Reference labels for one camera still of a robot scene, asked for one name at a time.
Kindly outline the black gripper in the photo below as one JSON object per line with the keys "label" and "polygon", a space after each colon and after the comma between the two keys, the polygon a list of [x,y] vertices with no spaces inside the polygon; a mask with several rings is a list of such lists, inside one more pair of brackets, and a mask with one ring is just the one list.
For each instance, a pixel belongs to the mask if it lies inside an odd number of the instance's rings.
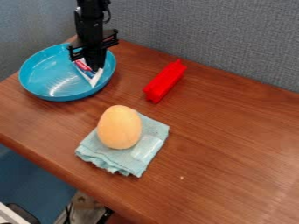
{"label": "black gripper", "polygon": [[107,50],[118,44],[118,29],[103,28],[104,13],[101,9],[95,12],[75,10],[76,39],[69,43],[69,60],[85,59],[87,65],[96,72],[104,67]]}

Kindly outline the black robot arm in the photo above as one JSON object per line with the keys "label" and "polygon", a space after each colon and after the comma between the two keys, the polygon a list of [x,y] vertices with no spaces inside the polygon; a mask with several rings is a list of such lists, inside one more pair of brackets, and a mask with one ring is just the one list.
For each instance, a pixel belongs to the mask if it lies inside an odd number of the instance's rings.
{"label": "black robot arm", "polygon": [[84,59],[93,72],[104,67],[107,50],[119,43],[118,29],[104,29],[109,22],[111,0],[77,0],[73,11],[76,38],[69,43],[69,60]]}

